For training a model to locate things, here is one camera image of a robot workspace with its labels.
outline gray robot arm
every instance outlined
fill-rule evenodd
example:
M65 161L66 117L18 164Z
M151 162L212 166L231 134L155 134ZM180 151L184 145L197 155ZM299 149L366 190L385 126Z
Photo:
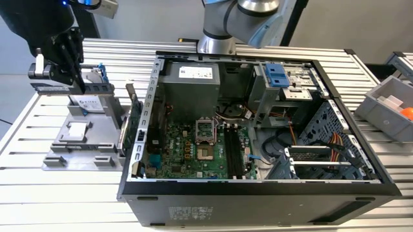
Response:
M204 0L199 53L235 54L235 40L255 48L268 45L282 24L279 0Z

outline chip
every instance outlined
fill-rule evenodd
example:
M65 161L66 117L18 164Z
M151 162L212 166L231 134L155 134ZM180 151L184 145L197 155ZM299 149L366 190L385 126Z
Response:
M181 170L180 166L172 166L172 173L179 173Z

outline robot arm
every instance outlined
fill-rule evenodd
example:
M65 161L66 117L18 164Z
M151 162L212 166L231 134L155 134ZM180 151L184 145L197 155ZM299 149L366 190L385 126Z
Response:
M234 38L255 48L268 45L282 24L279 0L204 0L199 53L235 54Z
M5 24L26 40L36 57L29 78L65 85L32 84L40 94L84 94L91 89L81 79L83 37L79 28L72 28L69 4L95 10L101 4L101 0L96 1L95 5L85 5L79 0L1 0L0 15ZM270 43L282 23L279 0L204 0L204 3L199 53L235 54L232 37L256 48Z
M26 40L36 57L28 72L29 78L65 85L32 84L37 92L44 94L83 94L85 91L80 73L83 37L79 28L72 28L75 20L69 3L75 4L69 0L2 0L0 3L5 24Z

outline motherboard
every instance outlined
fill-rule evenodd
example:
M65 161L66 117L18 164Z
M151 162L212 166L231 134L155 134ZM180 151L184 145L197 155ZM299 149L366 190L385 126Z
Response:
M211 126L203 121L191 125L168 124L163 152L149 154L147 178L256 179L254 162L247 158L251 144L246 128L224 128L214 123ZM214 139L200 142L199 138L207 137ZM239 170L236 176L230 175L234 167Z

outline ram slot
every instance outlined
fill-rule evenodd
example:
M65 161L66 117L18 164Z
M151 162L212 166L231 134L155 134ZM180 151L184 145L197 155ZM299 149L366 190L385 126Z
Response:
M239 137L235 128L224 129L224 143L226 143L226 162L228 178L242 179L243 163L240 156Z

